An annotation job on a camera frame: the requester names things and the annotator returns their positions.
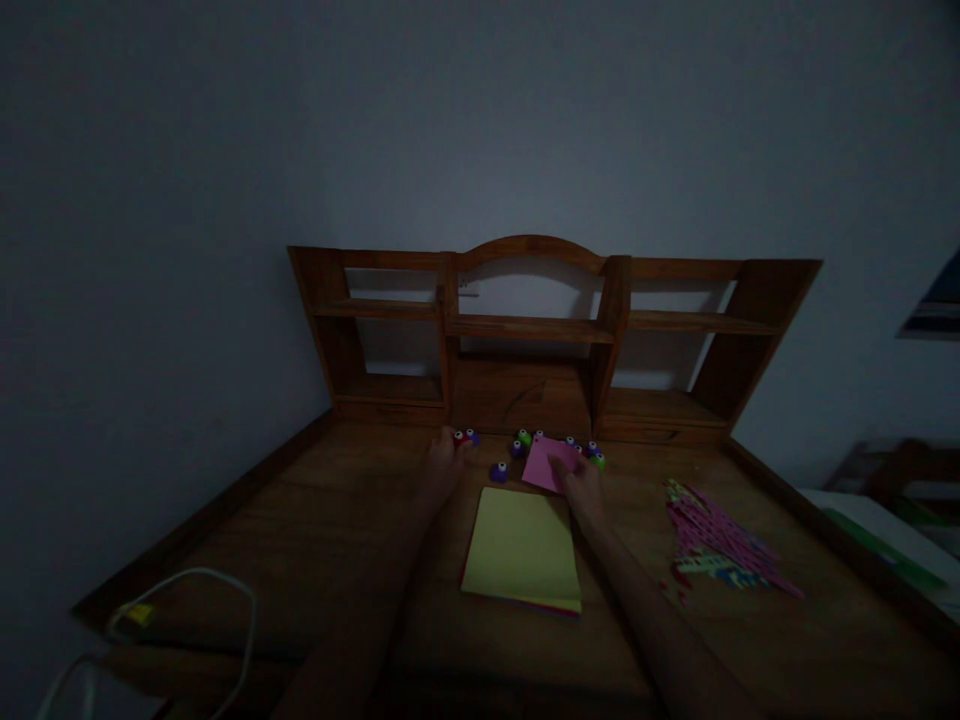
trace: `forearm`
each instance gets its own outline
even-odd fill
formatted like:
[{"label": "forearm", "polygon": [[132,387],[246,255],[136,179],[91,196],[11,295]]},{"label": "forearm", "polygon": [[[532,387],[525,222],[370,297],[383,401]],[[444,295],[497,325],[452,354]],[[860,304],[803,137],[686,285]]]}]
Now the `forearm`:
[{"label": "forearm", "polygon": [[607,571],[672,717],[759,718],[746,691],[609,526],[581,526]]},{"label": "forearm", "polygon": [[335,623],[294,677],[273,720],[362,714],[435,505],[418,496],[370,565],[345,588]]}]

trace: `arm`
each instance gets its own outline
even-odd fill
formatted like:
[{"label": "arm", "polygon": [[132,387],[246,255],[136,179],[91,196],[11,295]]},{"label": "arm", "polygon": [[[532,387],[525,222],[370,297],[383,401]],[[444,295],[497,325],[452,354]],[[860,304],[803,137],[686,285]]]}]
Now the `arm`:
[{"label": "arm", "polygon": [[461,445],[455,453],[453,430],[448,427],[433,441],[423,482],[409,511],[370,566],[347,589],[336,624],[287,687],[272,720],[363,714],[420,544],[463,474],[468,447]]},{"label": "arm", "polygon": [[585,459],[574,473],[551,456],[570,508],[606,570],[671,717],[761,718],[733,674],[667,602],[610,527],[600,470]]}]

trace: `white cable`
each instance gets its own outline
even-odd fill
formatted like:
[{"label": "white cable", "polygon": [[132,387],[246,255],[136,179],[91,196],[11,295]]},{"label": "white cable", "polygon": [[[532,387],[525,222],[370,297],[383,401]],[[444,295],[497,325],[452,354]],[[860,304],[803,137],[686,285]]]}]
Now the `white cable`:
[{"label": "white cable", "polygon": [[[237,578],[232,575],[227,575],[226,573],[219,572],[217,570],[212,570],[206,567],[195,567],[188,568],[181,572],[171,575],[166,580],[163,580],[152,588],[147,590],[142,595],[134,598],[128,603],[120,606],[116,612],[110,618],[110,621],[107,623],[106,636],[107,640],[116,640],[124,644],[132,644],[133,639],[120,633],[116,629],[117,623],[121,618],[125,617],[127,612],[131,607],[137,605],[138,603],[143,602],[148,597],[152,596],[158,590],[165,588],[167,585],[176,582],[182,577],[187,575],[209,575],[210,577],[217,578],[218,580],[223,580],[223,582],[232,585],[238,590],[243,591],[250,598],[250,628],[247,631],[247,645],[243,651],[243,662],[240,666],[240,677],[237,678],[236,685],[233,686],[233,690],[230,691],[230,694],[227,695],[227,699],[223,701],[223,704],[217,709],[217,711],[210,716],[210,720],[218,720],[218,718],[226,712],[227,708],[230,707],[231,703],[237,699],[237,695],[240,694],[243,684],[247,681],[247,673],[250,671],[250,659],[253,656],[253,639],[257,634],[257,595],[250,589],[248,585],[237,580]],[[64,670],[57,676],[56,680],[53,681],[53,684],[50,686],[50,689],[47,691],[46,696],[43,698],[43,702],[40,704],[40,710],[37,712],[37,720],[47,720],[50,717],[50,711],[53,709],[53,704],[59,697],[63,685],[66,682],[67,678],[76,670],[78,667],[90,663],[91,667],[88,668],[87,679],[85,683],[85,694],[84,694],[84,703],[83,703],[83,718],[84,720],[92,720],[93,718],[93,704],[96,695],[96,668],[99,664],[100,658],[98,658],[93,653],[84,653],[72,663],[70,663]]]},{"label": "white cable", "polygon": [[50,689],[47,690],[47,694],[44,695],[43,701],[40,703],[40,709],[37,711],[37,720],[46,720],[46,718],[50,717],[50,711],[53,710],[54,703],[56,703],[57,698],[60,697],[60,693],[63,692],[63,687],[66,685],[69,677],[73,675],[74,670],[81,668],[88,663],[90,667],[87,668],[87,679],[84,683],[83,719],[92,720],[93,703],[96,700],[97,692],[97,664],[99,662],[100,658],[93,653],[83,653],[82,655],[78,655],[76,658],[74,658],[73,662],[61,670],[56,679],[50,683]]}]

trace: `wooden shelf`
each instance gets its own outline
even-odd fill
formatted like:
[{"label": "wooden shelf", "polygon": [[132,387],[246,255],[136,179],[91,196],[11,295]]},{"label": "wooden shelf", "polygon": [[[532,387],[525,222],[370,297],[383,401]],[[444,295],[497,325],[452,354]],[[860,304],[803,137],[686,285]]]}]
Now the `wooden shelf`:
[{"label": "wooden shelf", "polygon": [[370,317],[395,320],[433,320],[436,316],[433,303],[365,298],[347,298],[314,305],[311,312],[313,315],[326,317]]},{"label": "wooden shelf", "polygon": [[776,335],[772,325],[741,320],[721,313],[688,313],[669,310],[632,310],[631,330],[659,332],[713,332],[728,335]]},{"label": "wooden shelf", "polygon": [[681,390],[610,388],[604,418],[660,425],[723,427],[726,422]]},{"label": "wooden shelf", "polygon": [[439,378],[363,373],[336,394],[339,401],[443,407]]},{"label": "wooden shelf", "polygon": [[452,424],[484,433],[526,428],[589,438],[588,387],[583,360],[464,354],[457,361]]},{"label": "wooden shelf", "polygon": [[447,325],[447,335],[608,344],[613,342],[613,333],[600,327],[596,320],[510,315],[458,315]]}]

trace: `green object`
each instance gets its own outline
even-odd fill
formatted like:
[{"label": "green object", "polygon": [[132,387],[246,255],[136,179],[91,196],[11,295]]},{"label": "green object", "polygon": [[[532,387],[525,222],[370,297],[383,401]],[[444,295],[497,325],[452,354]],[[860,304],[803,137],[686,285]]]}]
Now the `green object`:
[{"label": "green object", "polygon": [[902,496],[898,497],[894,503],[893,514],[908,525],[936,525],[937,527],[950,525],[923,503]]},{"label": "green object", "polygon": [[837,525],[843,528],[850,537],[863,545],[867,550],[876,553],[886,562],[890,569],[904,582],[912,585],[922,593],[932,592],[945,588],[941,578],[929,570],[920,567],[895,547],[888,545],[868,530],[864,530],[853,520],[833,508],[824,508],[823,512]]}]

